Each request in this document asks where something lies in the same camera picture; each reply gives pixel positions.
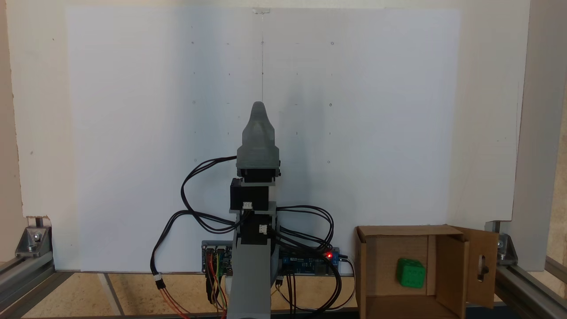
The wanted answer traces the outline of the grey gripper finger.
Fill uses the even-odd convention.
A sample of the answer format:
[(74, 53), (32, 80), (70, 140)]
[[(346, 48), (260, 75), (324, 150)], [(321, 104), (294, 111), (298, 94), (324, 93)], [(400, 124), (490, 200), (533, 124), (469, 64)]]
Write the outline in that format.
[(250, 118), (237, 149), (237, 165), (279, 165), (280, 151), (275, 144), (275, 128), (263, 102), (253, 103)]

